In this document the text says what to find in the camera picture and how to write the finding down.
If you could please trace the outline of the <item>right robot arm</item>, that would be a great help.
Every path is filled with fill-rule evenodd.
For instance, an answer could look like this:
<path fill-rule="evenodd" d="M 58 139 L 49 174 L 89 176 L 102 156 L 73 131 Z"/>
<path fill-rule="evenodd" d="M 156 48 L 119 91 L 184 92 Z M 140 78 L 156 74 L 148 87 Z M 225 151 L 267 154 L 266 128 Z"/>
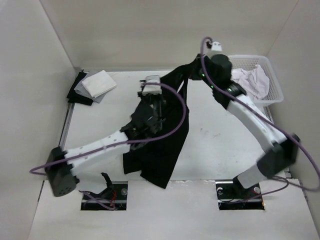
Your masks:
<path fill-rule="evenodd" d="M 232 192 L 245 197 L 250 187 L 271 179 L 296 162 L 297 135 L 285 136 L 256 107 L 247 92 L 231 80 L 232 63 L 224 54 L 200 57 L 198 76 L 212 89 L 214 99 L 234 115 L 256 138 L 264 154 L 256 163 L 233 178 Z"/>

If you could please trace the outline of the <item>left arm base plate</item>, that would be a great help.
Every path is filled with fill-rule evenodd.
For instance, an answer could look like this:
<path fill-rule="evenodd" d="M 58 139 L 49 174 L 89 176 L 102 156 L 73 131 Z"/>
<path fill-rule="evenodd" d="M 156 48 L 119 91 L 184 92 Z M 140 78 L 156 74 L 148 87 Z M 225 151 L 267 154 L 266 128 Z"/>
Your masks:
<path fill-rule="evenodd" d="M 125 211 L 127 209 L 128 182 L 116 181 L 103 192 L 82 194 L 81 211 Z"/>

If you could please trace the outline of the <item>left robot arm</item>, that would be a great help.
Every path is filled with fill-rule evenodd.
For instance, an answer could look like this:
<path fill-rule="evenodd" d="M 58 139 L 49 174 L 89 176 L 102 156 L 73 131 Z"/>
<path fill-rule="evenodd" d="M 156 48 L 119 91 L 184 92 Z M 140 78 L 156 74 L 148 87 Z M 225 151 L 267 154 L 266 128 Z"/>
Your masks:
<path fill-rule="evenodd" d="M 153 138 L 163 128 L 161 94 L 138 93 L 141 98 L 130 116 L 130 122 L 115 133 L 83 145 L 63 151 L 61 147 L 51 150 L 45 173 L 55 197 L 62 197 L 74 190 L 89 192 L 100 199 L 112 195 L 112 182 L 107 173 L 90 173 L 89 168 L 108 158 L 126 154 L 144 147 L 145 140 Z"/>

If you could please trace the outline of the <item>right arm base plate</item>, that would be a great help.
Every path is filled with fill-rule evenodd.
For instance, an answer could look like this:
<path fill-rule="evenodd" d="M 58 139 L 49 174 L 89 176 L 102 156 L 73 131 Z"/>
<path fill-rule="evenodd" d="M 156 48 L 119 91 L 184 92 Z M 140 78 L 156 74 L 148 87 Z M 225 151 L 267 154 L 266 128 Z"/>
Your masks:
<path fill-rule="evenodd" d="M 236 188 L 232 180 L 215 182 L 219 210 L 264 210 L 260 184 Z"/>

